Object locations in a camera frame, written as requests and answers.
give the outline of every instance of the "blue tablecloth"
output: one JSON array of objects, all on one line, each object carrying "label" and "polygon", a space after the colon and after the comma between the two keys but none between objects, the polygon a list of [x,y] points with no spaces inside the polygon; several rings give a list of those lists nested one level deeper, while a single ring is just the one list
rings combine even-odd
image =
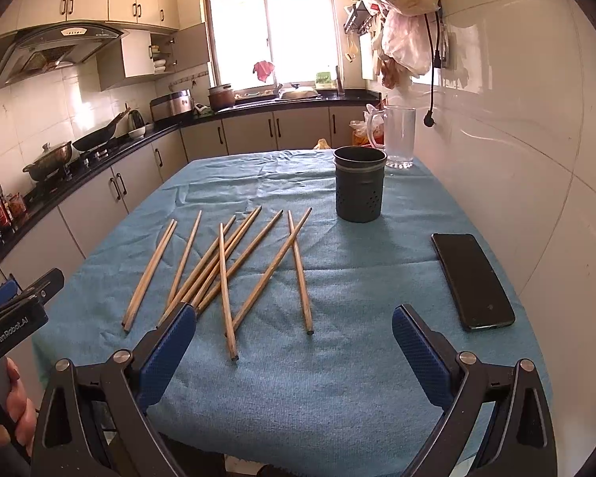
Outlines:
[{"label": "blue tablecloth", "polygon": [[[154,328],[199,209],[203,219],[184,276],[233,213],[264,208],[232,260],[278,211],[312,215],[299,235],[315,335],[306,335],[294,259],[285,256],[237,334],[229,360],[220,298],[159,404],[153,424],[202,450],[273,463],[308,476],[399,475],[440,417],[391,333],[396,305],[409,302],[428,325],[485,362],[529,357],[549,389],[526,312],[487,243],[420,163],[387,169],[382,216],[370,224],[335,214],[332,151],[284,151],[195,161],[131,213],[57,296],[33,339],[44,374],[68,357],[106,360]],[[120,321],[169,219],[178,227],[143,300],[132,332]],[[430,235],[473,233],[491,259],[517,316],[500,330],[466,333]],[[236,314],[288,235],[283,216],[229,286]],[[490,414],[480,415],[462,455],[475,453]]]}]

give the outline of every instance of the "range hood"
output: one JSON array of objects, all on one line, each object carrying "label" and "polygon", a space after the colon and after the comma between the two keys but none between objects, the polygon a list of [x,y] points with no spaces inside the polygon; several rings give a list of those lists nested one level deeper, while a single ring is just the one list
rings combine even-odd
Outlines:
[{"label": "range hood", "polygon": [[0,62],[0,88],[86,61],[123,34],[102,23],[57,23],[19,32]]}]

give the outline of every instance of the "red cloth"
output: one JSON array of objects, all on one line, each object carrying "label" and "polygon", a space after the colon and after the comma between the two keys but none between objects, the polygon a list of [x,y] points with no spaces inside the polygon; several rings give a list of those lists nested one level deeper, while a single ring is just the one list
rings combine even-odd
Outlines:
[{"label": "red cloth", "polygon": [[256,74],[261,82],[267,82],[267,79],[276,68],[272,63],[268,61],[261,61],[254,65],[253,74]]}]

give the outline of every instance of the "perforated black container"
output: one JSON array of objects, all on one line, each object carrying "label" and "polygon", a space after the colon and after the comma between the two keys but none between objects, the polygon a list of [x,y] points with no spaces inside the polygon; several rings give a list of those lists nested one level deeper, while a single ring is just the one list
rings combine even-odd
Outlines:
[{"label": "perforated black container", "polygon": [[345,221],[370,223],[382,213],[386,154],[367,147],[335,149],[335,211]]}]

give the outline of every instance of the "metal screw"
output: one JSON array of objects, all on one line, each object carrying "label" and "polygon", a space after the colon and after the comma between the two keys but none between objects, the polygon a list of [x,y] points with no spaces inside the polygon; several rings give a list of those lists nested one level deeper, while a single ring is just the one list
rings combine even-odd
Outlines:
[{"label": "metal screw", "polygon": [[464,364],[472,366],[477,362],[477,355],[475,353],[463,352],[459,354],[459,360]]},{"label": "metal screw", "polygon": [[112,356],[112,359],[118,364],[125,363],[129,358],[130,358],[130,352],[128,352],[126,350],[119,350],[117,353],[115,353]]},{"label": "metal screw", "polygon": [[534,362],[529,359],[523,359],[521,361],[521,367],[526,371],[534,371]]},{"label": "metal screw", "polygon": [[68,359],[62,359],[55,363],[55,369],[58,371],[64,371],[65,369],[68,369],[68,366],[70,366],[70,360]]}]

